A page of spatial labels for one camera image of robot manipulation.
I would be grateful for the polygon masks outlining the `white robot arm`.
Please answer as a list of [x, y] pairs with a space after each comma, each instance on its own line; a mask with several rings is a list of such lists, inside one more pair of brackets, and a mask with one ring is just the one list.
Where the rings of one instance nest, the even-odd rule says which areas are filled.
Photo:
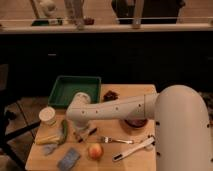
[[91, 120], [155, 121], [156, 171], [213, 171], [213, 141], [207, 106], [194, 89], [172, 85], [159, 93], [91, 104], [78, 92], [66, 111], [76, 131]]

